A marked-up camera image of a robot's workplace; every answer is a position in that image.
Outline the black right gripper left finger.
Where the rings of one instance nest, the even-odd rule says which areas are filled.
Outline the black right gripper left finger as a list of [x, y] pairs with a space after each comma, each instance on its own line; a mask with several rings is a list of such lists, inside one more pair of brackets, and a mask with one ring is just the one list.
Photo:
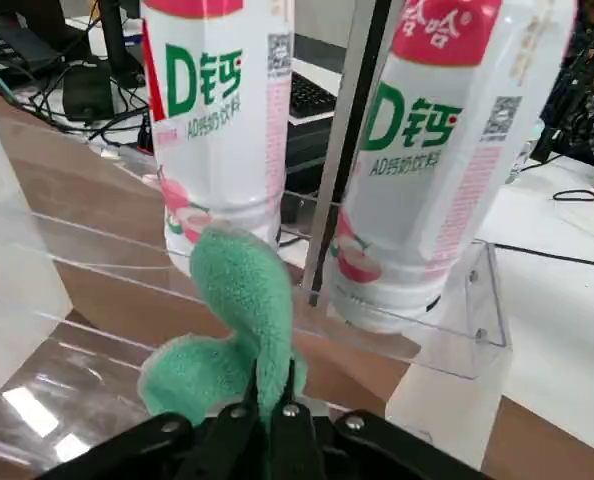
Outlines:
[[241, 400], [195, 426], [164, 413], [46, 472], [48, 479], [237, 479], [261, 472], [256, 374]]

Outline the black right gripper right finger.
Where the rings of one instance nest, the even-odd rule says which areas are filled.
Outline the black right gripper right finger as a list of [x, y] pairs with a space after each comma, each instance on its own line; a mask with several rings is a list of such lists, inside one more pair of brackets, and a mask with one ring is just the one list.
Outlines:
[[366, 410], [332, 421], [294, 395], [295, 362], [270, 423], [272, 479], [481, 479], [483, 473]]

